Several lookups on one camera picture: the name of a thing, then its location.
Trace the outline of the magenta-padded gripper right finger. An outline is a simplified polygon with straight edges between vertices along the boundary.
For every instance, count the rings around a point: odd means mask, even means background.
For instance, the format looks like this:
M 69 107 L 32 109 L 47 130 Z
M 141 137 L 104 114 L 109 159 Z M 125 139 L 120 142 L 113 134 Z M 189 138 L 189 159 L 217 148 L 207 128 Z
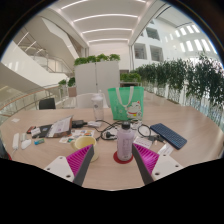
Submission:
M 160 155 L 141 145 L 132 145 L 132 154 L 145 185 L 159 180 L 183 168 L 168 155 Z

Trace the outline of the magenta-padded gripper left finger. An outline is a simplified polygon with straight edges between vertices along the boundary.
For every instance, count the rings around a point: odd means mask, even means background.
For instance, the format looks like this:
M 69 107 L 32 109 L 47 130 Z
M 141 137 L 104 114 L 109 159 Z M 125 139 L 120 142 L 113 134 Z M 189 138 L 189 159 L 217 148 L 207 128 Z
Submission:
M 81 186 L 93 155 L 93 145 L 88 145 L 67 157 L 58 156 L 44 170 Z

